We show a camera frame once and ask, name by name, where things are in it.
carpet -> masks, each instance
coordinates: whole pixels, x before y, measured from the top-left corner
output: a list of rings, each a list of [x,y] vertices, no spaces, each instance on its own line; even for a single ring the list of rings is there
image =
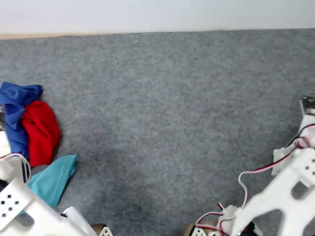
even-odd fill
[[[116,236],[181,236],[240,206],[237,176],[272,161],[315,94],[315,30],[134,33],[0,41],[0,81],[41,84],[78,154],[57,211]],[[270,171],[244,176],[250,196]],[[281,214],[256,219],[276,235]],[[305,233],[314,233],[311,223]]]

wooden baseboard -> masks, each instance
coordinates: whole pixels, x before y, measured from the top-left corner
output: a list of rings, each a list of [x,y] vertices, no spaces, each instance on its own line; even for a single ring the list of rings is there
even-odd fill
[[[85,35],[102,35],[111,33],[43,33],[43,34],[0,34],[2,39],[23,39],[23,38],[47,38],[58,36],[85,36]]]

fabric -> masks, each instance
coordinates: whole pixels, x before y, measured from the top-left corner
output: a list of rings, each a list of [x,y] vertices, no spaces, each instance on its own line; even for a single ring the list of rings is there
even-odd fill
[[[68,179],[75,173],[77,155],[59,157],[45,170],[32,176],[29,188],[50,206],[56,206]]]
[[[42,101],[34,101],[25,107],[21,119],[28,138],[31,167],[49,165],[60,131],[54,112]]]
[[[43,93],[42,86],[20,86],[3,82],[0,88],[0,104],[5,107],[5,130],[8,136],[11,151],[22,154],[29,160],[28,137],[20,124],[20,117],[24,107],[38,99]]]

blue cloth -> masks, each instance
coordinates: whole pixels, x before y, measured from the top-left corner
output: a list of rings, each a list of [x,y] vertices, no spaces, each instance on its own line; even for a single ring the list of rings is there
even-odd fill
[[[68,179],[75,173],[77,155],[59,157],[45,170],[32,176],[29,188],[51,207],[59,203]]]
[[[22,154],[29,160],[28,136],[20,124],[24,107],[31,104],[43,93],[40,85],[20,86],[3,82],[0,88],[0,104],[5,107],[5,131],[11,151]]]

white plastic bracket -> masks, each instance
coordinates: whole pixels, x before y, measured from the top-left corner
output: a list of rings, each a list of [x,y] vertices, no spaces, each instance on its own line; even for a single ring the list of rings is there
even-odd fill
[[[303,234],[315,216],[315,150],[305,148],[295,151],[295,155],[296,158],[261,193],[236,212],[231,236],[238,235],[255,217],[275,209],[283,213],[279,236]],[[310,187],[300,199],[295,199],[292,189],[298,182],[305,182]]]

